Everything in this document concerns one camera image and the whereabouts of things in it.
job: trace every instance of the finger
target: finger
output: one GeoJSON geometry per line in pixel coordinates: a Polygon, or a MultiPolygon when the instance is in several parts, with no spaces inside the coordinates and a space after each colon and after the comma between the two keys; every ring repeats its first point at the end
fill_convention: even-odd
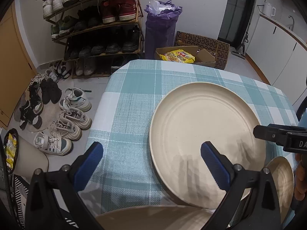
{"type": "Polygon", "coordinates": [[[296,179],[296,188],[301,193],[304,194],[307,192],[307,183],[306,181],[300,181],[299,179],[296,179]]]}
{"type": "Polygon", "coordinates": [[[300,164],[299,166],[297,166],[297,169],[295,171],[296,177],[300,180],[303,181],[305,179],[305,175],[306,175],[306,170],[302,167],[302,165],[300,164]]]}
{"type": "Polygon", "coordinates": [[[301,156],[302,156],[302,154],[296,153],[295,154],[295,160],[297,160],[299,162],[301,160],[301,156]]]}
{"type": "Polygon", "coordinates": [[[295,199],[297,199],[297,200],[303,200],[303,199],[305,198],[305,194],[301,194],[301,193],[297,190],[297,188],[295,187],[295,188],[294,188],[294,197],[295,197],[295,199]]]}

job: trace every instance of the large round plate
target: large round plate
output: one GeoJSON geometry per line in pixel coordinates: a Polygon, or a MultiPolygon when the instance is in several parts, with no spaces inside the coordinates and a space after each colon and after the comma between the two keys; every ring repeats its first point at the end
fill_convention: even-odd
{"type": "Polygon", "coordinates": [[[220,190],[201,158],[211,141],[233,163],[260,171],[265,141],[253,136],[259,121],[238,95],[220,85],[195,82],[177,87],[158,104],[149,131],[153,163],[165,185],[186,203],[216,209],[220,190]]]}
{"type": "Polygon", "coordinates": [[[140,206],[96,217],[108,230],[200,230],[212,213],[188,206],[140,206]]]}
{"type": "Polygon", "coordinates": [[[280,220],[284,221],[289,211],[293,192],[294,174],[287,158],[277,156],[267,165],[271,171],[279,202],[280,220]]]}

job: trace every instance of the blue gripper pad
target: blue gripper pad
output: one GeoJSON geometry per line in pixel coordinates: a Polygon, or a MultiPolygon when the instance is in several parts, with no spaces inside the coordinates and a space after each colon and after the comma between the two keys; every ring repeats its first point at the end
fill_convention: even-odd
{"type": "Polygon", "coordinates": [[[95,145],[93,150],[81,164],[80,168],[75,174],[74,189],[77,192],[85,189],[85,186],[87,185],[100,160],[102,159],[103,146],[98,142],[94,142],[93,144],[95,145]]]}
{"type": "Polygon", "coordinates": [[[205,161],[219,188],[227,192],[230,189],[230,174],[227,172],[218,155],[220,154],[210,142],[204,142],[201,145],[201,157],[205,161]]]}

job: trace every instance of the table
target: table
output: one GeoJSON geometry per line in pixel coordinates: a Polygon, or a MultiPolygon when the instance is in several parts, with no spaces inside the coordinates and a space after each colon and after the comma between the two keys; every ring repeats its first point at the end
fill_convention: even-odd
{"type": "MultiPolygon", "coordinates": [[[[285,94],[272,86],[210,67],[155,60],[134,60],[110,78],[99,103],[86,149],[98,141],[104,154],[80,194],[89,210],[104,212],[140,205],[174,204],[156,176],[149,149],[149,127],[159,101],[179,85],[205,81],[238,94],[262,125],[297,125],[285,94]]],[[[286,157],[296,168],[293,153],[267,142],[266,164],[286,157]]]]}

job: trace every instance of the beige bin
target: beige bin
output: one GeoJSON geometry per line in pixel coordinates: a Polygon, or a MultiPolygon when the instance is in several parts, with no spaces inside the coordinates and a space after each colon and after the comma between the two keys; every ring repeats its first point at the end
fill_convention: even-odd
{"type": "Polygon", "coordinates": [[[30,182],[34,170],[41,168],[47,172],[48,165],[46,155],[19,136],[19,152],[13,173],[25,177],[30,182]]]}

